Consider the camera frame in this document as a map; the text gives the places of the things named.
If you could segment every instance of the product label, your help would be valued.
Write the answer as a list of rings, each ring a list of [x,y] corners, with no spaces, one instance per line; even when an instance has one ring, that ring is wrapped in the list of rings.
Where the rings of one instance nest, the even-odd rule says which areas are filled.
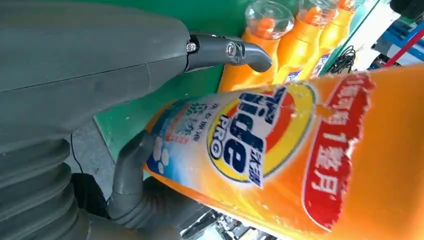
[[[264,179],[282,167],[303,139],[314,101],[313,89],[305,84],[238,91],[227,93],[227,98],[180,100],[154,125],[157,139],[147,166],[181,180],[183,172],[171,169],[176,166],[167,168],[172,159],[182,153],[190,154],[190,159],[206,150],[223,177],[262,188]],[[297,116],[295,110],[304,114]],[[190,162],[178,161],[180,167],[185,163]]]
[[[312,90],[305,85],[298,87],[299,92],[311,96],[309,102],[300,104],[299,97],[282,86],[274,91],[243,92],[219,112],[209,130],[207,146],[213,165],[224,177],[262,188],[264,178],[296,150],[310,122],[302,119],[292,126],[293,120],[299,120],[294,118],[292,107],[310,111],[314,104]],[[284,140],[289,151],[272,151]]]
[[[311,219],[330,231],[339,218],[351,172],[351,154],[373,88],[366,73],[348,75],[331,95],[332,116],[318,122],[306,168],[303,205]]]
[[[318,63],[314,67],[311,76],[314,78],[320,74],[321,70],[323,69],[324,65],[327,63],[327,61],[330,58],[331,53],[324,54],[319,58]]]
[[[146,127],[156,136],[147,170],[274,232],[331,231],[373,84],[366,73],[325,81],[174,102]]]
[[[299,78],[299,75],[301,74],[302,70],[299,71],[292,71],[288,74],[287,78],[285,79],[285,83],[292,83],[296,82]]]

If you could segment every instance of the white bubble graphic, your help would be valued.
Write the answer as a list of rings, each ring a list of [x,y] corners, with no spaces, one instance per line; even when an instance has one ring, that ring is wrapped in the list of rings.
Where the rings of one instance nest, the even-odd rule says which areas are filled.
[[[162,151],[161,159],[162,159],[163,165],[168,166],[168,164],[170,163],[170,154],[166,148]]]
[[[162,164],[162,162],[159,162],[157,164],[157,168],[159,169],[160,174],[164,174],[165,170],[164,170],[164,165]]]
[[[153,158],[155,161],[159,161],[161,159],[161,153],[162,153],[162,138],[157,137],[154,141],[154,148],[153,148]]]

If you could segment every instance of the tide logo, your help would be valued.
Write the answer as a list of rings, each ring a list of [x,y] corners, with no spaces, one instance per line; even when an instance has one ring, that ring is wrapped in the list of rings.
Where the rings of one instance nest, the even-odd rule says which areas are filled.
[[[226,178],[262,188],[264,179],[300,145],[314,103],[314,91],[304,84],[241,93],[216,115],[209,129],[213,165]]]

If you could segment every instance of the gray robotic arm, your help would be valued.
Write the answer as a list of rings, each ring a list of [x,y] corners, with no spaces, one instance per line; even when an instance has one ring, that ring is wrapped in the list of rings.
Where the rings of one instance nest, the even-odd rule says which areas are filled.
[[[254,44],[190,35],[177,19],[137,9],[0,2],[0,240],[154,239],[123,226],[150,230],[145,237],[164,232],[153,230],[163,220],[192,222],[180,209],[194,212],[196,202],[159,182],[142,182],[153,139],[146,132],[121,150],[116,164],[109,215],[120,225],[78,209],[64,138],[96,113],[219,64],[264,72],[271,59]]]
[[[13,1],[0,15],[0,152],[63,138],[183,72],[271,66],[254,44],[190,36],[177,19],[133,8]]]

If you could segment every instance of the black wire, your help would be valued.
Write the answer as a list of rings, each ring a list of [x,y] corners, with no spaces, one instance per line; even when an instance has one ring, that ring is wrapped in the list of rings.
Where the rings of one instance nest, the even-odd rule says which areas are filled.
[[[75,156],[75,152],[74,152],[74,140],[73,140],[73,134],[70,134],[70,149],[72,151],[72,157],[75,160],[76,164],[78,164],[79,170],[81,171],[81,173],[83,174],[83,167],[81,166],[80,162],[78,161],[77,157]]]
[[[348,46],[330,66],[328,72],[332,74],[341,74],[345,69],[348,69],[347,72],[350,73],[355,62],[355,57],[356,51],[354,46]]]

